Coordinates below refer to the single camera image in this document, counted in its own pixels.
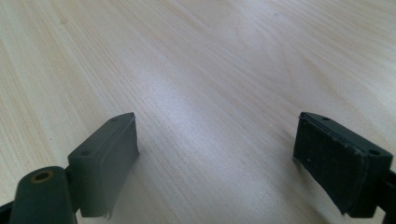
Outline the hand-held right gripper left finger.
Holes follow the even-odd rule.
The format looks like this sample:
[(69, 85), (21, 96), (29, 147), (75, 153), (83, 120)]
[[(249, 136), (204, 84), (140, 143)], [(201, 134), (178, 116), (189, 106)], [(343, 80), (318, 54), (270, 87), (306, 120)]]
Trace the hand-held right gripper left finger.
[(134, 113), (109, 119), (68, 155), (73, 206), (83, 217), (111, 217), (139, 157)]

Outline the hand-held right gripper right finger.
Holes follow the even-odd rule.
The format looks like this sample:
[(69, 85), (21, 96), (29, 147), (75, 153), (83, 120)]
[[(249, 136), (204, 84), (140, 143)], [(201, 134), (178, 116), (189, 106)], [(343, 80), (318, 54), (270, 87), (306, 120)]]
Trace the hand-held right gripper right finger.
[(393, 217), (393, 155), (336, 121), (300, 114), (293, 150), (339, 211), (368, 218), (376, 208)]

